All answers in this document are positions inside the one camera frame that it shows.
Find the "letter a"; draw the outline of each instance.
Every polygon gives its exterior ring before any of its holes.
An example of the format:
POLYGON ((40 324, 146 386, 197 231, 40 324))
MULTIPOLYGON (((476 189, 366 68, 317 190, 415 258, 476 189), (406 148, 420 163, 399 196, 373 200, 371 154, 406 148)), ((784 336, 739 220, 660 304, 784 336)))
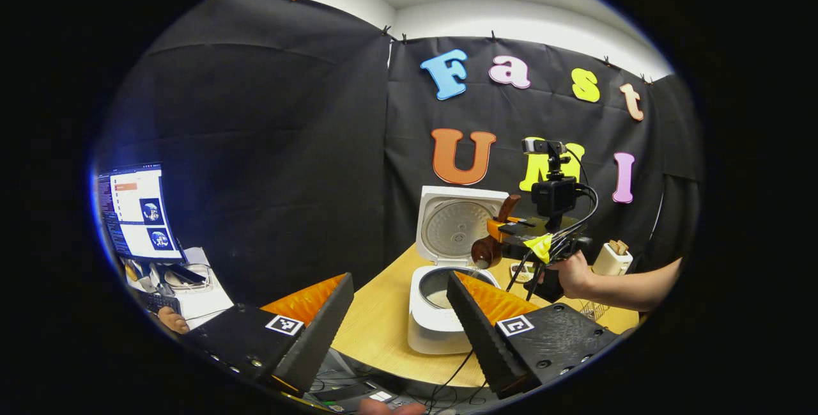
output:
POLYGON ((531 86, 529 81, 529 66, 523 60, 511 56, 494 57, 497 65, 488 69, 488 76, 500 84, 512 84, 518 89, 528 89, 531 86))

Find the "desk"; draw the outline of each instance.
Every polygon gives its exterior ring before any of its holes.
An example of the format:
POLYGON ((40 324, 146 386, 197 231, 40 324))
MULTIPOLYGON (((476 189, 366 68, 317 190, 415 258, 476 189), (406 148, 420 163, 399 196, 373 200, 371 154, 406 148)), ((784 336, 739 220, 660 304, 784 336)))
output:
MULTIPOLYGON (((509 266, 519 260, 503 258, 488 271, 494 275, 503 290, 511 280, 509 266)), ((344 322, 332 342, 332 348, 366 365, 374 366, 403 378, 442 385, 458 369, 466 354, 429 355, 412 350, 406 341, 409 314, 409 284, 412 273, 418 267, 431 262, 418 255, 412 245, 383 272, 355 292, 344 322)), ((525 298, 528 293, 523 285, 515 283, 511 293, 525 298)), ((538 306, 549 302, 537 296, 531 301, 538 306)), ((561 298, 559 300, 575 310, 581 310, 584 301, 561 298)), ((622 308, 610 308, 598 324, 613 333, 622 333, 639 322, 639 313, 622 308)), ((477 358, 472 356, 450 386, 481 386, 482 376, 477 358)))

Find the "foam letter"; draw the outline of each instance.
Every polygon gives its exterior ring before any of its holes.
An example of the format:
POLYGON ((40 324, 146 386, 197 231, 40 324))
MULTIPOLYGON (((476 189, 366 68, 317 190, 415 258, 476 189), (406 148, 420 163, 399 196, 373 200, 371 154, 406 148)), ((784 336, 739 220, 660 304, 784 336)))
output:
POLYGON ((625 103, 628 104, 628 112, 631 114, 631 118, 634 118, 636 121, 642 121, 645 118, 645 114, 641 112, 639 106, 637 106, 637 100, 640 100, 639 92, 634 91, 633 86, 630 84, 620 86, 619 91, 625 94, 625 103))
POLYGON ((616 159, 619 168, 617 170, 616 191, 613 192, 613 201, 630 203, 633 200, 633 194, 631 194, 631 168, 636 159, 630 153, 622 153, 621 151, 615 153, 613 158, 616 159))
POLYGON ((460 170, 455 166, 455 153, 458 150, 458 141, 463 138, 462 132, 455 129, 435 129, 432 130, 432 136, 435 139, 432 167, 442 181, 474 185, 486 176, 489 149, 491 144, 497 141, 497 136, 493 133, 471 133, 470 137, 474 142, 474 162, 469 170, 460 170))
POLYGON ((458 82, 454 77, 459 77, 461 80, 465 79, 465 68, 458 60, 466 60, 467 55, 460 49, 448 51, 446 54, 433 57, 421 63, 421 68, 429 71, 435 84, 438 85, 438 100, 446 100, 449 97, 465 92, 465 84, 458 82), (446 65, 449 60, 452 66, 446 65))
POLYGON ((589 102, 596 102, 599 100, 599 88, 596 86, 596 75, 592 72, 582 69, 574 68, 571 72, 571 79, 573 80, 573 94, 579 100, 587 100, 589 102))
POLYGON ((523 60, 511 56, 494 57, 497 65, 488 69, 488 76, 500 84, 513 84, 518 89, 528 89, 531 86, 529 81, 529 66, 523 60))

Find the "finger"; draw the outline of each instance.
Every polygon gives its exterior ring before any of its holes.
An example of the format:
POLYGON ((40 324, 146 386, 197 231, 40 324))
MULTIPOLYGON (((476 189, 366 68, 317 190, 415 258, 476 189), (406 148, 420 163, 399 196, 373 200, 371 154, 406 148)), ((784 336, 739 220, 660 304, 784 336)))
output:
POLYGON ((413 402, 398 407, 392 412, 392 415, 421 415, 421 413, 426 413, 426 406, 413 402))
POLYGON ((359 415, 389 415, 389 406, 374 398, 365 398, 360 401, 359 415))
POLYGON ((173 311, 173 308, 172 308, 172 307, 169 307, 169 306, 163 306, 163 307, 161 307, 161 308, 160 308, 160 310, 158 311, 158 314, 169 315, 169 314, 176 314, 176 312, 175 312, 175 311, 173 311))

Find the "black curtain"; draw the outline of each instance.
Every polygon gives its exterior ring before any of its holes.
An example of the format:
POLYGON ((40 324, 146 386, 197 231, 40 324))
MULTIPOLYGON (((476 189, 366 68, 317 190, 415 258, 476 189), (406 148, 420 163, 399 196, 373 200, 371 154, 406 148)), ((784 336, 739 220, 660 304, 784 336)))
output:
POLYGON ((383 260, 389 37, 308 0, 206 0, 123 83, 97 167, 161 161, 173 232, 234 301, 383 260))
POLYGON ((704 194, 704 130, 690 90, 672 74, 656 81, 652 92, 663 151, 662 209, 633 272, 659 269, 692 249, 704 194))
MULTIPOLYGON (((587 254, 596 259, 602 243, 621 239, 635 257, 642 255, 657 222, 665 187, 663 142, 660 141, 660 107, 654 86, 642 78, 602 60, 551 45, 480 37, 438 37, 392 44, 389 65, 389 104, 386 120, 386 260, 393 260, 415 240, 415 225, 422 185, 451 185, 433 171, 433 129, 458 129, 463 133, 456 151, 456 167, 468 170, 474 158, 470 133, 491 132, 488 172, 471 188, 507 191, 523 199, 514 216, 537 216, 531 194, 520 190, 527 157, 521 141, 527 136, 575 143, 585 148, 582 166, 588 182, 599 194, 599 208, 589 220, 594 245, 587 254), (467 54, 461 64, 467 76, 465 92, 446 100, 436 97, 438 88, 424 60, 460 49, 467 54), (529 68, 531 86, 518 89, 489 77, 495 56, 522 59, 529 68), (583 68, 598 80, 599 100, 579 100, 573 93, 572 71, 583 68), (642 121, 628 112, 620 86, 630 83, 639 93, 642 121), (632 166, 631 203, 616 203, 617 163, 614 154, 626 152, 636 159, 632 166)), ((580 198, 567 216, 583 217, 590 200, 580 198)))

